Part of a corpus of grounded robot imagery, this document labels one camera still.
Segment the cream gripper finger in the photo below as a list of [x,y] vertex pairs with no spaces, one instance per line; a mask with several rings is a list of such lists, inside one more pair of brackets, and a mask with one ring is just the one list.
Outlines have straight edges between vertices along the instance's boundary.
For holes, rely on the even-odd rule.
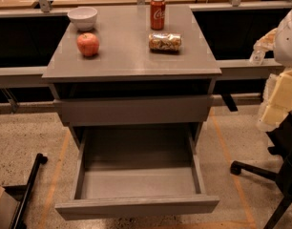
[[272,51],[275,43],[277,29],[273,29],[260,38],[253,46],[254,51]]
[[270,74],[263,91],[257,127],[263,132],[278,128],[292,111],[292,69]]

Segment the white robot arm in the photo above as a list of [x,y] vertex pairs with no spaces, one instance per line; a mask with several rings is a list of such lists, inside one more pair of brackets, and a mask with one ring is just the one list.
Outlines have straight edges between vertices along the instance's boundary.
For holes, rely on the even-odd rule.
[[260,65],[268,51],[273,52],[284,71],[279,75],[270,74],[265,83],[257,122],[263,132],[278,128],[292,111],[292,10],[275,29],[255,43],[249,62]]

